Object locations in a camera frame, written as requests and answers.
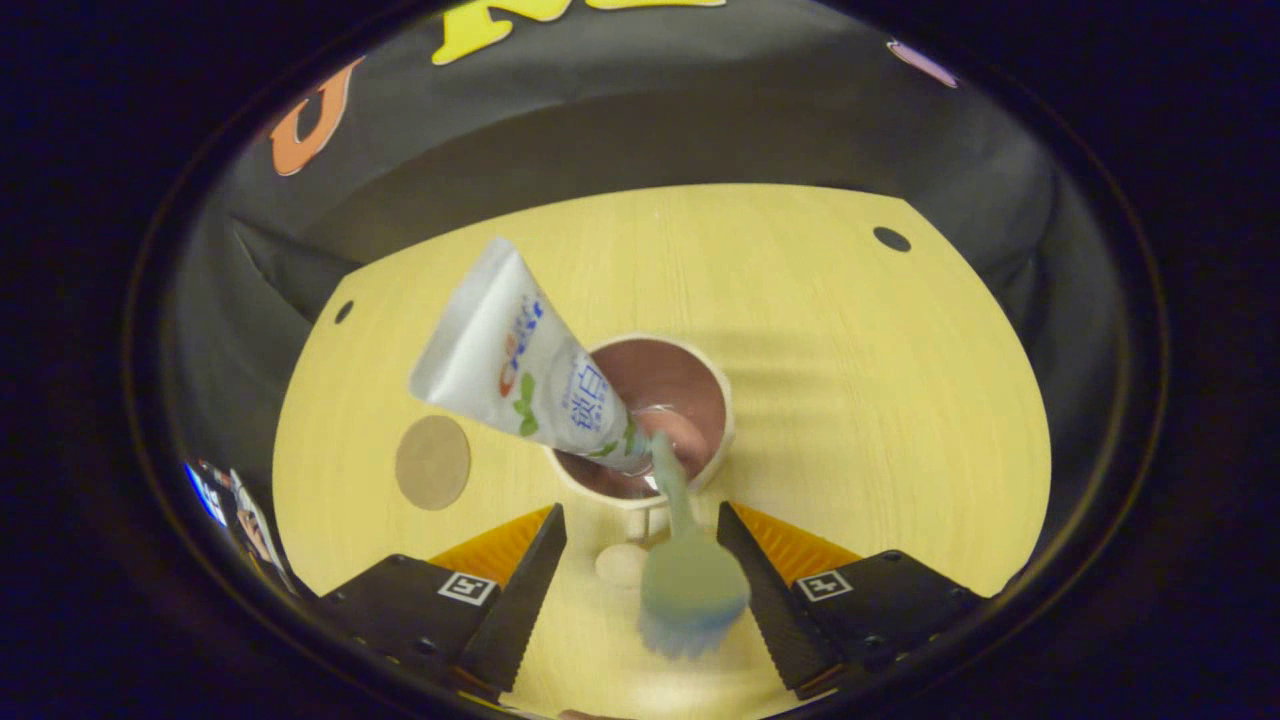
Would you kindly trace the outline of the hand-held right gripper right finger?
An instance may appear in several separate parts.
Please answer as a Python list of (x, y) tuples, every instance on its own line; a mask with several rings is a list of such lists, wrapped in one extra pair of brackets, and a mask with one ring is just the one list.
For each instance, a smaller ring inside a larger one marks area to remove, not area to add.
[(719, 503), (716, 537), (740, 561), (771, 661), (800, 700), (883, 673), (988, 602), (901, 550), (860, 556), (745, 503)]

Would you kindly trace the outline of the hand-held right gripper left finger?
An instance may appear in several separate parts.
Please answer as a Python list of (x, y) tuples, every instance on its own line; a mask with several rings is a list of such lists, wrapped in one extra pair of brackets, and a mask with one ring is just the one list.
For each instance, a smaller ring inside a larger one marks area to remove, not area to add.
[(515, 688), (566, 546), (564, 509), (553, 503), (429, 560), (388, 555), (319, 606), (407, 673), (497, 700)]

